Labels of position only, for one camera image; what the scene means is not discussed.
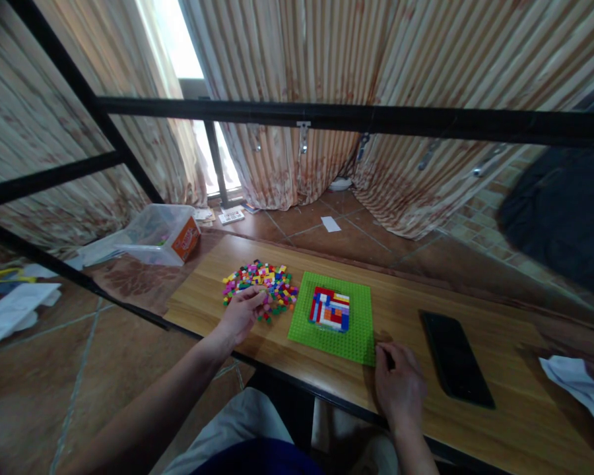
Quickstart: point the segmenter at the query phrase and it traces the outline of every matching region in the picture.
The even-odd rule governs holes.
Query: smartphone
[[[422,312],[420,316],[444,392],[454,399],[495,409],[460,322],[437,313]]]

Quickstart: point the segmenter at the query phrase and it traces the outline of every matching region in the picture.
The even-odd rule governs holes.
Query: curtain
[[[594,87],[594,0],[180,0],[211,96],[221,100],[568,110]],[[343,171],[385,226],[418,239],[527,146],[226,124],[246,198],[287,209],[316,200]],[[256,151],[259,143],[261,150]]]
[[[37,4],[96,94],[182,97],[148,0]],[[188,121],[113,120],[167,203],[206,204]],[[0,0],[0,182],[111,149],[31,33]],[[61,251],[121,229],[148,203],[125,166],[118,166],[0,206],[0,225]],[[0,249],[0,261],[7,255]]]

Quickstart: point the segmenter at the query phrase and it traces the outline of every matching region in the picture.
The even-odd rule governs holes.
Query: black bag
[[[506,197],[498,221],[521,252],[594,293],[594,150],[548,149]]]

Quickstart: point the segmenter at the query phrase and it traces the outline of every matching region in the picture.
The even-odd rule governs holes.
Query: hand
[[[388,354],[394,363],[392,369],[388,368]],[[422,433],[422,401],[426,395],[427,384],[414,352],[400,343],[379,343],[376,397],[390,429],[411,428]]]
[[[237,346],[247,337],[255,320],[264,313],[262,304],[267,296],[266,287],[252,286],[231,299],[216,331]]]

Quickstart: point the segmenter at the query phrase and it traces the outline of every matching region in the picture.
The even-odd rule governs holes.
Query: clear plastic container
[[[147,205],[114,245],[141,262],[182,266],[200,238],[193,207]]]

